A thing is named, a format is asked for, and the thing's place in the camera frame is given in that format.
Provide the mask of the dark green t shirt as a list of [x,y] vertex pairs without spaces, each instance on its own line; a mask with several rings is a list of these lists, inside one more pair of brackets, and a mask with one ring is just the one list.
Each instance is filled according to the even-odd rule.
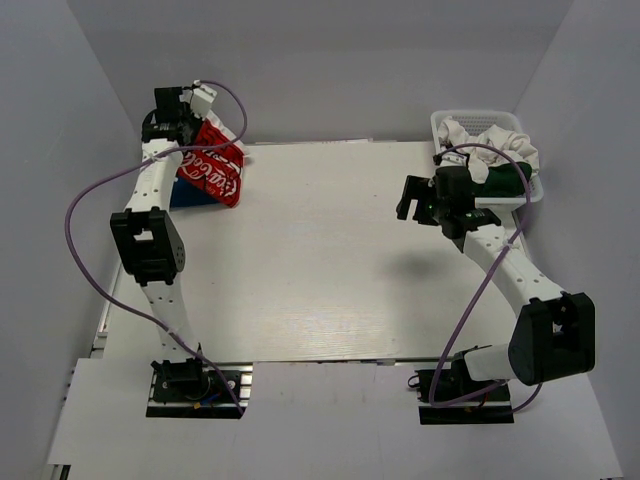
[[519,174],[509,163],[494,167],[474,164],[469,169],[477,197],[510,198],[525,194]]

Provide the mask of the white t shirt red logo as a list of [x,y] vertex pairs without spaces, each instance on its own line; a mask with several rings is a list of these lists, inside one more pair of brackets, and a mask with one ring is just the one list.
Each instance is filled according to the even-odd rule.
[[210,111],[194,143],[215,146],[215,149],[185,152],[176,174],[176,177],[191,182],[204,178],[206,191],[219,201],[218,204],[228,208],[234,208],[240,201],[243,170],[248,155],[240,140],[228,144],[235,137],[220,118]]

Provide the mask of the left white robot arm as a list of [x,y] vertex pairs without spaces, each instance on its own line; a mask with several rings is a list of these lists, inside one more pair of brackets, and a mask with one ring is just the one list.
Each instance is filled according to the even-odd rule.
[[197,123],[184,87],[154,90],[156,107],[142,125],[142,161],[130,200],[111,215],[110,228],[122,265],[140,286],[151,315],[159,321],[161,357],[155,367],[188,361],[199,343],[190,326],[180,274],[186,264],[184,243],[169,206],[183,154]]

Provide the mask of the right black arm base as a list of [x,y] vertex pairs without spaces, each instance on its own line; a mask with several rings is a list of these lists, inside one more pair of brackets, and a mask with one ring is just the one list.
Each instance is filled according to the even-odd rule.
[[[418,413],[421,426],[466,426],[513,424],[511,396],[507,386],[483,393],[468,401],[446,408],[435,408],[428,401],[429,388],[435,371],[433,369],[416,370],[407,380],[409,390],[417,394]],[[436,386],[436,402],[450,401],[454,398],[479,390],[484,383],[464,383],[456,373],[444,369]]]

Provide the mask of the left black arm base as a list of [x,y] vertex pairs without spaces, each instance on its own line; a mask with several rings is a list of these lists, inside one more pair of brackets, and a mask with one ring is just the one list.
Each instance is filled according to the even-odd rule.
[[253,380],[250,365],[223,365],[220,377],[198,359],[153,361],[147,418],[240,419],[248,406]]

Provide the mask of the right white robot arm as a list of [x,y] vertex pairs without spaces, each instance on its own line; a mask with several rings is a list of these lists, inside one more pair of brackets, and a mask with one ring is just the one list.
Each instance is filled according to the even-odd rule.
[[435,226],[486,274],[512,308],[508,342],[448,353],[432,377],[456,400],[468,400],[509,380],[527,386],[590,372],[596,364],[596,308],[546,277],[514,245],[499,216],[477,206],[470,173],[449,166],[431,178],[406,178],[396,207],[400,220]]

